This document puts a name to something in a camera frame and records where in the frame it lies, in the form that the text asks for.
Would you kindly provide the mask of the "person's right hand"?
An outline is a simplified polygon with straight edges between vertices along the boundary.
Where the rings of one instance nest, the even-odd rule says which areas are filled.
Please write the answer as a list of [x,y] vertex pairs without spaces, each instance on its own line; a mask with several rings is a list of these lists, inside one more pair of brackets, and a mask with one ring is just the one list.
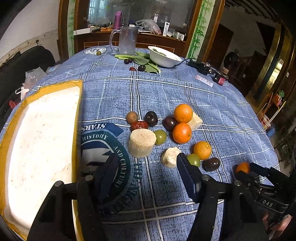
[[267,235],[268,240],[276,240],[278,237],[280,237],[283,234],[285,229],[288,227],[290,221],[292,220],[292,216],[289,214],[284,216],[284,218],[279,223],[273,226],[269,224],[269,220],[270,220],[269,212],[266,211],[262,218],[262,221],[265,226],[265,229],[270,230],[269,234]]

